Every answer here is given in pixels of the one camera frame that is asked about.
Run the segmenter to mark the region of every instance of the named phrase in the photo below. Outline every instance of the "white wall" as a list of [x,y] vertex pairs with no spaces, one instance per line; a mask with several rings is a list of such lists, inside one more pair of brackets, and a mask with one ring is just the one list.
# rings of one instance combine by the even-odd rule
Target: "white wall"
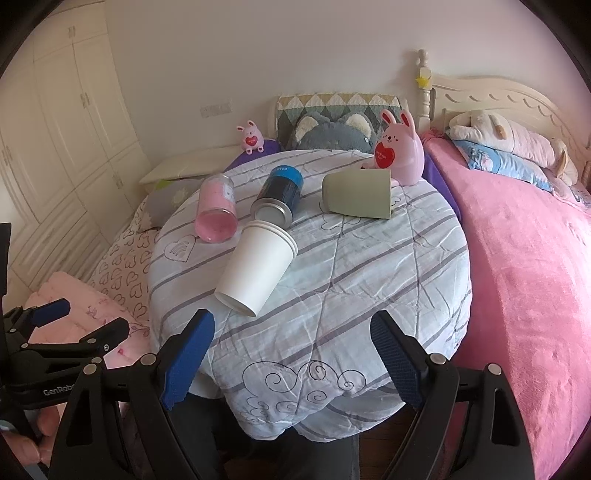
[[[562,46],[519,0],[106,0],[125,102],[158,162],[237,143],[280,93],[366,91],[416,104],[415,51],[433,71],[494,74],[539,90],[591,130],[591,94]],[[199,108],[232,100],[233,113]]]

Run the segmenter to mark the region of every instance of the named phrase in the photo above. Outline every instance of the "cup rim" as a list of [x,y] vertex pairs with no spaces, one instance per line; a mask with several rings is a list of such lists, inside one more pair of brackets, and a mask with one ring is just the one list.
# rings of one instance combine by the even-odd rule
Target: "cup rim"
[[290,248],[294,254],[294,258],[297,256],[297,251],[298,251],[297,243],[289,233],[287,233],[285,230],[283,230],[283,228],[278,227],[274,223],[266,222],[264,220],[252,220],[244,226],[244,228],[242,229],[242,232],[244,232],[244,230],[246,230],[247,228],[251,228],[251,227],[269,230],[270,232],[273,232],[277,236],[280,236],[283,240],[285,240],[285,243],[287,243],[290,246]]

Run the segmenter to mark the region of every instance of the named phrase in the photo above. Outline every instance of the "gray plush toy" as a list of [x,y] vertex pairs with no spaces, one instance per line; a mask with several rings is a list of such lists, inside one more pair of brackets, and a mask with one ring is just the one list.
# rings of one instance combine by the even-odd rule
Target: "gray plush toy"
[[373,153],[377,136],[362,113],[349,113],[336,122],[317,112],[305,114],[294,130],[291,150],[359,150]]

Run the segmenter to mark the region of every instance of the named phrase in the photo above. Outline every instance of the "pink blanket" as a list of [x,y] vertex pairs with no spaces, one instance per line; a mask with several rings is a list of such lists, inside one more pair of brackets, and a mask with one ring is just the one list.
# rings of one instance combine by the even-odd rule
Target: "pink blanket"
[[503,367],[538,480],[560,467],[591,416],[591,222],[525,182],[469,170],[449,141],[424,146],[463,215],[470,322],[454,362]]

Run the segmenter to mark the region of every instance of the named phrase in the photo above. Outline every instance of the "fingernail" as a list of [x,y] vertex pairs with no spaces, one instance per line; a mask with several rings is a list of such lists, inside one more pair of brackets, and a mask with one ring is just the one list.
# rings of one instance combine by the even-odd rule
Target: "fingernail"
[[27,457],[29,463],[39,463],[40,455],[37,445],[32,440],[22,443],[22,451]]

